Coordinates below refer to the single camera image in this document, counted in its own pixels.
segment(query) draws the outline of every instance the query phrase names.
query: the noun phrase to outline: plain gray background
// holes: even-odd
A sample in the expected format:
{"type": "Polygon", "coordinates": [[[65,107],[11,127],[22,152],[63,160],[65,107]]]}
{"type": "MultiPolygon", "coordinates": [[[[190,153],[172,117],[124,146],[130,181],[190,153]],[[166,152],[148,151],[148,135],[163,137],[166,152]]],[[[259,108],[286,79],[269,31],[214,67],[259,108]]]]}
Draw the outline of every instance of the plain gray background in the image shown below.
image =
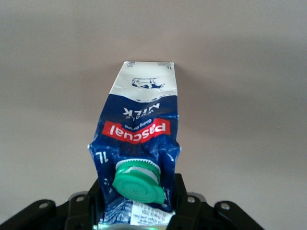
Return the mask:
{"type": "Polygon", "coordinates": [[[0,222],[90,188],[87,144],[135,60],[175,63],[189,191],[307,228],[305,0],[2,0],[0,222]]]}

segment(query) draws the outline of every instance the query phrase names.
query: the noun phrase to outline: printed label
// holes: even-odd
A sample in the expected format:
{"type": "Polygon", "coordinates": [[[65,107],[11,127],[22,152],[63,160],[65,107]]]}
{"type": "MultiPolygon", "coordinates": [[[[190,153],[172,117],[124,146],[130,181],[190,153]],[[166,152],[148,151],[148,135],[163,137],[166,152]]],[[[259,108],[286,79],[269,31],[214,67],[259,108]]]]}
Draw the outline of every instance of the printed label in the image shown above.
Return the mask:
{"type": "Polygon", "coordinates": [[[170,121],[156,118],[150,125],[137,132],[124,129],[120,123],[106,121],[102,134],[131,144],[144,143],[161,134],[170,135],[170,121]]]}
{"type": "Polygon", "coordinates": [[[168,213],[148,205],[133,202],[131,211],[131,225],[168,225],[175,212],[168,213]]]}

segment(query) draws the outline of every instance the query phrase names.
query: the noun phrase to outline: red label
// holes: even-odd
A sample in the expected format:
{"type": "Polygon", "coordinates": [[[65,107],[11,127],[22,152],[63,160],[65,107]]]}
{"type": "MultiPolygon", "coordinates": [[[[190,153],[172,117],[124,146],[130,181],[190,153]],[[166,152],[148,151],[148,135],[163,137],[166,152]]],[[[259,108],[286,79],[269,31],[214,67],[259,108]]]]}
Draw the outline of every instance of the red label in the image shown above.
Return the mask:
{"type": "Polygon", "coordinates": [[[170,121],[156,118],[150,125],[136,132],[124,129],[120,123],[106,121],[102,134],[131,144],[144,143],[161,134],[170,135],[170,121]]]}

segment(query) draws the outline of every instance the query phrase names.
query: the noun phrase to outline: green plastic bottle cap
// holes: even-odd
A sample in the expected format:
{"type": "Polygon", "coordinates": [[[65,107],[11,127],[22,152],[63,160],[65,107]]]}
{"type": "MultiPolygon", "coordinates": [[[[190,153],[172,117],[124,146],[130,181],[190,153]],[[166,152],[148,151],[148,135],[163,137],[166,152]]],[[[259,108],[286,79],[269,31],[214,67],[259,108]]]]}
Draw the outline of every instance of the green plastic bottle cap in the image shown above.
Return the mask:
{"type": "Polygon", "coordinates": [[[117,163],[113,187],[124,197],[141,203],[164,203],[159,186],[160,168],[151,160],[129,159],[117,163]]]}

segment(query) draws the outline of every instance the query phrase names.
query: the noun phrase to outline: white carton top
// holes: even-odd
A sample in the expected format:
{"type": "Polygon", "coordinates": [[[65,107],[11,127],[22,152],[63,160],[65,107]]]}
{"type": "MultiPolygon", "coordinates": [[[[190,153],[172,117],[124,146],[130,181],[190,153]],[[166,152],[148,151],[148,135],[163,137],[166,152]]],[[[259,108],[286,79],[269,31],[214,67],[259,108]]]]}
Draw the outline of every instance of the white carton top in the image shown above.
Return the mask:
{"type": "Polygon", "coordinates": [[[110,94],[136,102],[152,102],[165,96],[177,96],[174,63],[126,61],[110,94]]]}

